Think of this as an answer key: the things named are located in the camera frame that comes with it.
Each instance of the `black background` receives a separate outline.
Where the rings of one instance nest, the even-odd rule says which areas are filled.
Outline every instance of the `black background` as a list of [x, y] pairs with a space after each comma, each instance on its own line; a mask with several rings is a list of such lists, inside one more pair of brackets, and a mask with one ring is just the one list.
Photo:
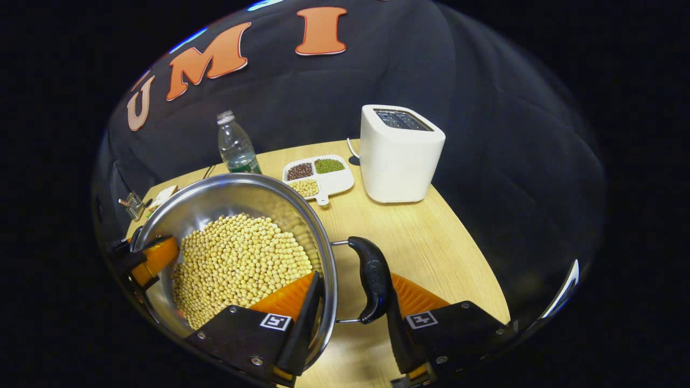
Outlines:
[[[575, 297], [523, 345], [449, 386], [683, 384], [687, 292], [673, 276], [685, 269], [687, 252], [671, 248], [682, 241], [671, 230], [688, 230], [680, 201], [688, 182], [676, 176], [687, 167], [680, 132], [687, 76], [675, 72], [682, 8], [651, 4], [455, 5], [536, 54], [571, 88], [595, 126], [611, 191], [604, 248]], [[17, 272], [8, 275], [6, 313], [17, 328], [7, 329], [5, 356], [19, 385], [238, 386], [127, 303], [98, 252], [87, 194], [102, 128], [127, 87], [177, 42], [239, 5], [152, 0], [10, 9], [6, 26], [17, 27], [6, 36], [6, 98], [17, 105], [6, 108], [12, 169], [5, 235], [28, 252], [8, 258]], [[30, 206], [15, 205], [26, 199]]]

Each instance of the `white divided tray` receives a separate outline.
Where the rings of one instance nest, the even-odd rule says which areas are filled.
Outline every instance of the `white divided tray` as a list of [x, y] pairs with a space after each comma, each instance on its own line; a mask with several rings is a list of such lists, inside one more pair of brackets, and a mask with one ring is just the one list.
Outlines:
[[[314, 162], [316, 162], [319, 159], [337, 160], [343, 166], [345, 166], [345, 169], [340, 171], [332, 171], [330, 173], [319, 174], [316, 172], [316, 165], [314, 164]], [[292, 167], [303, 163], [311, 163], [313, 175], [309, 177], [303, 177], [298, 178], [296, 180], [288, 181], [288, 171]], [[350, 167], [348, 166], [347, 162], [345, 162], [345, 159], [341, 158], [338, 155], [322, 155], [317, 157], [308, 157], [306, 159], [295, 160], [294, 162], [290, 162], [287, 165], [285, 165], [285, 168], [283, 168], [284, 183], [287, 184], [292, 182], [298, 182], [301, 180], [316, 180], [316, 185], [319, 188], [319, 193], [317, 193], [316, 195], [311, 195], [309, 197], [304, 197], [304, 199], [316, 199], [316, 203], [320, 206], [326, 206], [328, 204], [329, 195], [342, 193], [343, 191], [348, 190], [355, 184], [355, 177], [352, 176], [352, 171], [350, 171]]]

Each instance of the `small metal grater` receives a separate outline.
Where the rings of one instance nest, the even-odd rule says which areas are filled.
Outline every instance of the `small metal grater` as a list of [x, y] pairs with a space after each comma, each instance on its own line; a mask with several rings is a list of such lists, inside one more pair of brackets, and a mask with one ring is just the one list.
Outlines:
[[144, 204], [141, 203], [141, 199], [139, 199], [134, 191], [129, 193], [126, 201], [120, 200], [119, 202], [125, 206], [127, 214], [129, 214], [130, 218], [134, 221], [139, 221], [141, 215], [144, 214]]

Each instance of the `red beans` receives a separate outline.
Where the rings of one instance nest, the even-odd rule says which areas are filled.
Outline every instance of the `red beans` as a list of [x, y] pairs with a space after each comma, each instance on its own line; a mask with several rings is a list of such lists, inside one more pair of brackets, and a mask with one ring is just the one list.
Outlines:
[[298, 164], [288, 170], [288, 180], [310, 177], [311, 175], [314, 175], [314, 170], [311, 168], [311, 163]]

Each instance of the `white toaster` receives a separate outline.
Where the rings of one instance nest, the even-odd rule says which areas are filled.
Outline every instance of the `white toaster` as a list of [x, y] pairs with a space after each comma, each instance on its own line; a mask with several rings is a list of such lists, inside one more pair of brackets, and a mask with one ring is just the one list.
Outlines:
[[359, 163], [366, 193], [376, 202], [426, 197], [446, 135], [400, 106], [362, 106]]

